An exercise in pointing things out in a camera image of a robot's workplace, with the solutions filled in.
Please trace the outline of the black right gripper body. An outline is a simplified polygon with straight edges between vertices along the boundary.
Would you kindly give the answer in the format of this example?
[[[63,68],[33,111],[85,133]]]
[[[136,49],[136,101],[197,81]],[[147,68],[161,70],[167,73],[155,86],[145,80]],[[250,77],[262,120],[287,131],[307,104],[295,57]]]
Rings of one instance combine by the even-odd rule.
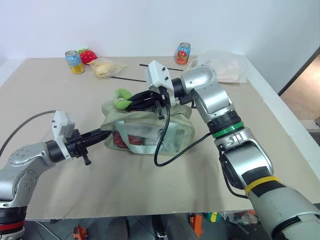
[[[159,120],[165,119],[165,114],[163,112],[163,108],[166,108],[168,105],[168,92],[165,87],[158,87],[158,92],[155,90],[150,90],[151,101],[154,103],[156,108],[156,113]]]

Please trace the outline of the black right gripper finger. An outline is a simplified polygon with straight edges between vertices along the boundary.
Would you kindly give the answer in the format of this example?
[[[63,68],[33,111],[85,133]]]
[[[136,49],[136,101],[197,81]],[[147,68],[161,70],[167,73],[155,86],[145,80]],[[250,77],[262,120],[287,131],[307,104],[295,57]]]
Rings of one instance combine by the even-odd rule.
[[[130,105],[126,108],[127,111],[143,111],[152,105],[152,99],[149,98],[139,98],[139,99],[129,99]]]
[[[151,97],[150,91],[139,92],[131,97],[132,101],[145,101]]]

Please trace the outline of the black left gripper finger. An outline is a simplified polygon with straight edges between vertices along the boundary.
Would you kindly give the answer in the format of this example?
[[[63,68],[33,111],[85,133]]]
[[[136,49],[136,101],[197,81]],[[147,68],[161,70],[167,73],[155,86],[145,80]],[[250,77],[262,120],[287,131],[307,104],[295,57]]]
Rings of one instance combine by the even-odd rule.
[[[84,141],[103,141],[111,134],[110,130],[101,130],[99,128],[83,133],[81,137]]]
[[[90,146],[96,145],[100,142],[103,142],[106,137],[89,137],[84,139],[84,147],[88,148]]]

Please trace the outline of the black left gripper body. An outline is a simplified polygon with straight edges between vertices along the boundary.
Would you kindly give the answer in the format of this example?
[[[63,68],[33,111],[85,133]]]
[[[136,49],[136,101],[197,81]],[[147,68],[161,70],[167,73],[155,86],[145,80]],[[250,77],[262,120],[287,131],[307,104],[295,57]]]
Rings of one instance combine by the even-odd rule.
[[[91,136],[89,132],[80,134],[78,129],[74,129],[70,137],[66,138],[65,146],[72,158],[83,157],[84,164],[90,165],[92,162],[88,158],[88,139]]]

